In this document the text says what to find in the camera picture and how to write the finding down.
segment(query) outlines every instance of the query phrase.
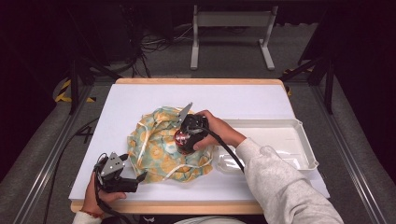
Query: white sleeve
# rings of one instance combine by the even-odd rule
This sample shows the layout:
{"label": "white sleeve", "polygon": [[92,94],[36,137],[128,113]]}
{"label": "white sleeve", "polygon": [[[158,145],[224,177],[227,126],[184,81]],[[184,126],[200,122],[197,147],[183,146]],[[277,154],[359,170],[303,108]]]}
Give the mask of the white sleeve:
{"label": "white sleeve", "polygon": [[271,147],[247,138],[236,154],[246,165],[247,184],[268,223],[343,223],[332,204]]}
{"label": "white sleeve", "polygon": [[73,224],[100,224],[101,222],[101,218],[95,218],[83,212],[76,212],[76,216],[73,220]]}

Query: patterned cloth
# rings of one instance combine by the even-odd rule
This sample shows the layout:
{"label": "patterned cloth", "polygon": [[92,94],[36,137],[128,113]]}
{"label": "patterned cloth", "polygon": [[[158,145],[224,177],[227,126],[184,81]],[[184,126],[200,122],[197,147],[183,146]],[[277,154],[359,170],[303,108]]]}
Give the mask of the patterned cloth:
{"label": "patterned cloth", "polygon": [[184,156],[177,151],[174,135],[181,109],[164,106],[143,116],[128,136],[128,154],[136,175],[148,172],[145,182],[172,178],[187,182],[212,170],[212,149]]}

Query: metal frame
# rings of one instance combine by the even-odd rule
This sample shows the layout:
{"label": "metal frame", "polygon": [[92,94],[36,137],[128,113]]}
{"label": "metal frame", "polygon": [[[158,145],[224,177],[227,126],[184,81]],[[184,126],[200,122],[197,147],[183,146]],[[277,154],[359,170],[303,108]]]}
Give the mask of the metal frame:
{"label": "metal frame", "polygon": [[268,42],[274,27],[277,7],[271,11],[198,11],[198,6],[194,6],[192,28],[193,43],[191,53],[191,70],[198,69],[199,39],[198,27],[215,26],[256,26],[265,27],[264,39],[259,39],[262,56],[267,64],[268,70],[274,70],[274,62],[268,50]]}

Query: plastic container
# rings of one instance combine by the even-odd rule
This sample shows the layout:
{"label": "plastic container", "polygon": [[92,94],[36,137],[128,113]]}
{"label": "plastic container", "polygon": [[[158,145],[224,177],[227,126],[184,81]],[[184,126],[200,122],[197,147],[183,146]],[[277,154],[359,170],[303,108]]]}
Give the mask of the plastic container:
{"label": "plastic container", "polygon": [[[272,147],[276,153],[297,170],[311,171],[318,167],[309,145],[303,123],[297,119],[228,119],[238,132],[250,137],[263,147]],[[218,147],[218,169],[225,174],[241,173],[238,165],[223,148]]]}

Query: left hand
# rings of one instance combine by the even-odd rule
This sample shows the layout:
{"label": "left hand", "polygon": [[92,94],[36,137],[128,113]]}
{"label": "left hand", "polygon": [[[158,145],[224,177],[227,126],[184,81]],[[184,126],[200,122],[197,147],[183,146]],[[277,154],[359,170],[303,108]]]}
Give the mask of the left hand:
{"label": "left hand", "polygon": [[[102,215],[104,211],[97,205],[95,197],[95,172],[92,172],[90,183],[85,191],[85,200],[82,205],[82,211],[95,213],[97,215]],[[99,190],[99,198],[105,203],[113,203],[118,199],[126,199],[126,194],[124,192],[112,192],[107,193],[103,190]]]}

